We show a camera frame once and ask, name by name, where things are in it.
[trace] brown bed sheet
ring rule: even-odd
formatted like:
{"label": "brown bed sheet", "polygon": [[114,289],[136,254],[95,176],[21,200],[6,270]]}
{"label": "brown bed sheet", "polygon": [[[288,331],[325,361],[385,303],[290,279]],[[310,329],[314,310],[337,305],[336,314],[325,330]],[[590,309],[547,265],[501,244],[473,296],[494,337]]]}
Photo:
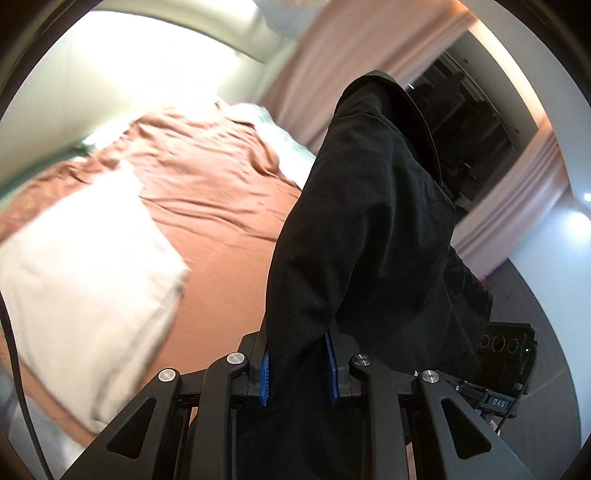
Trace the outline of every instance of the brown bed sheet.
{"label": "brown bed sheet", "polygon": [[[86,162],[57,164],[32,181],[0,214],[0,242],[123,159],[144,184],[141,197],[153,220],[191,268],[173,326],[141,388],[166,367],[206,368],[258,330],[275,242],[300,191],[254,128],[232,119],[231,108],[199,120],[151,112]],[[9,370],[5,342],[0,359]],[[21,371],[27,394],[87,446],[94,435],[24,365]]]}

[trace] bed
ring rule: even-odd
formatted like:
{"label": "bed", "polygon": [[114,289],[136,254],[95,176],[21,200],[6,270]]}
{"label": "bed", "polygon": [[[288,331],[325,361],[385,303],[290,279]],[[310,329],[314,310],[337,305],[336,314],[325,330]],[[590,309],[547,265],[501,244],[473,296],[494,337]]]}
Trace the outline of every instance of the bed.
{"label": "bed", "polygon": [[[185,373],[208,367],[234,350],[244,334],[258,330],[274,245],[314,155],[274,125],[264,109],[247,104],[216,102],[190,114],[159,109],[120,134],[110,125],[83,142],[92,151],[88,156],[56,163],[21,186],[0,214],[0,249],[68,198],[90,192],[96,179],[122,164],[132,167],[141,182],[141,203],[187,267],[179,272],[182,292],[174,319],[157,348],[139,359],[137,391],[163,368]],[[4,342],[0,348],[9,370]],[[66,350],[64,357],[74,355],[75,349]],[[132,394],[119,392],[116,408],[89,427],[58,400],[55,386],[40,380],[48,367],[24,363],[27,394],[82,446]],[[52,373],[67,376],[64,365],[65,360],[54,367],[62,371]]]}

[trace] black cable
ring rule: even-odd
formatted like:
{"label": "black cable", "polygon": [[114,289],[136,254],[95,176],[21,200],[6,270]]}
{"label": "black cable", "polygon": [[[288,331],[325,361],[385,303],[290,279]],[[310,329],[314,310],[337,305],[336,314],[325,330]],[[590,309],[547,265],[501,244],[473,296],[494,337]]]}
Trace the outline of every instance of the black cable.
{"label": "black cable", "polygon": [[521,398],[521,395],[523,393],[524,388],[525,387],[521,387],[521,390],[519,391],[519,393],[515,397],[515,400],[513,401],[513,403],[511,404],[511,406],[507,409],[507,411],[503,415],[503,418],[501,418],[501,421],[496,426],[495,433],[499,433],[499,430],[501,429],[501,427],[503,426],[503,424],[506,422],[506,420],[509,418],[509,415],[513,411],[513,408],[515,408],[515,406],[517,405],[517,402],[519,402],[519,399]]}
{"label": "black cable", "polygon": [[29,408],[27,407],[25,390],[22,387],[21,368],[18,365],[17,343],[14,339],[12,324],[10,323],[8,309],[6,308],[6,304],[4,303],[4,297],[2,296],[2,292],[0,292],[0,322],[2,323],[2,330],[4,330],[4,336],[6,337],[6,344],[8,346],[8,356],[10,357],[10,366],[12,368],[12,377],[14,379],[14,387],[17,391],[18,404],[21,407],[22,416],[25,420],[25,425],[27,426],[27,430],[29,431],[31,441],[33,442],[33,446],[35,447],[35,451],[37,452],[37,457],[39,458],[41,467],[43,468],[43,471],[47,476],[47,480],[54,480],[53,475],[51,474],[51,470],[49,470],[47,460],[45,459],[45,455],[43,454],[43,450],[41,449],[41,444],[39,443],[37,432],[35,432],[35,427],[33,426],[33,421],[31,420]]}

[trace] black device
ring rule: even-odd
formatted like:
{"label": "black device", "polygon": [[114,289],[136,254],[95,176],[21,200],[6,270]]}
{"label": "black device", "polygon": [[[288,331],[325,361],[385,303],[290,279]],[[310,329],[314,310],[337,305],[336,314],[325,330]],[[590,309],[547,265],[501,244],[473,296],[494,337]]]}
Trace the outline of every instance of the black device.
{"label": "black device", "polygon": [[526,392],[537,357],[534,337],[529,323],[490,322],[477,351],[482,370],[476,383],[513,397]]}
{"label": "black device", "polygon": [[[237,352],[207,370],[156,375],[109,423],[63,480],[230,480],[236,478],[236,415],[265,408],[264,324]],[[529,470],[466,401],[467,385],[443,372],[408,375],[360,352],[333,322],[324,337],[327,393],[334,408],[367,411],[364,480],[407,480],[402,415],[407,415],[417,478],[533,480]],[[487,399],[505,398],[487,389]],[[492,400],[503,414],[511,408]],[[189,424],[190,412],[199,407]]]}

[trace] ceiling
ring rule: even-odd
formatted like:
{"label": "ceiling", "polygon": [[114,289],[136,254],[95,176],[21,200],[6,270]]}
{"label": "ceiling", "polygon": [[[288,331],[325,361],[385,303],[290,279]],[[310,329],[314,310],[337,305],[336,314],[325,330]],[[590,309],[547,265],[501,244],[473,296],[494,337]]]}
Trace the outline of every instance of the ceiling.
{"label": "ceiling", "polygon": [[515,149],[521,153],[538,131],[538,126],[509,77],[471,32],[462,35],[447,53],[495,106]]}
{"label": "ceiling", "polygon": [[591,193],[591,108],[569,73],[523,23],[495,0],[463,0],[521,68],[548,115],[560,146],[573,196]]}

